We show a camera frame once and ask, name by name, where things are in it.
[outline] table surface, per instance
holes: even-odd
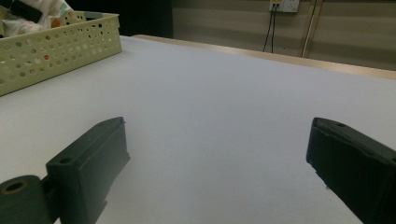
[[[122,37],[118,55],[1,97],[0,181],[44,177],[123,116],[132,160],[97,223],[361,223],[305,162],[310,125],[335,119],[396,148],[395,80],[164,42]]]

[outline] light green basket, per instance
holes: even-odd
[[[76,14],[78,23],[0,39],[0,96],[122,51],[118,15]]]

